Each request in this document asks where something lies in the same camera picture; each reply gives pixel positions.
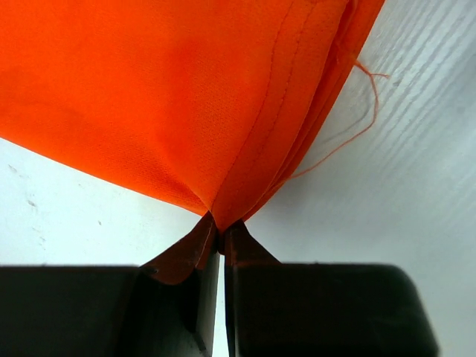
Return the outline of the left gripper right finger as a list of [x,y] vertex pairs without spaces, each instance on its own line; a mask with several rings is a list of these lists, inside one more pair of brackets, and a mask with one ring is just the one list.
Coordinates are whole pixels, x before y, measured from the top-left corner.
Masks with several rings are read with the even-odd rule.
[[282,264],[235,222],[222,235],[225,321],[230,356],[284,356],[295,345],[292,311]]

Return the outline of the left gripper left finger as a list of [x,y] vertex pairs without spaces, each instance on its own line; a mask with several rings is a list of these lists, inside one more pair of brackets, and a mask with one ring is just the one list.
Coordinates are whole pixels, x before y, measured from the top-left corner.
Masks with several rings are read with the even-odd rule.
[[140,268],[119,356],[211,356],[219,276],[218,230],[206,213],[185,237]]

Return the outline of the orange t-shirt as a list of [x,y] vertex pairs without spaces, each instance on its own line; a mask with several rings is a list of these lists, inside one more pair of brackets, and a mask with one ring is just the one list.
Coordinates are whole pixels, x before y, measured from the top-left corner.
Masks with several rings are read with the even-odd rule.
[[3,1],[1,137],[225,230],[297,169],[382,5]]

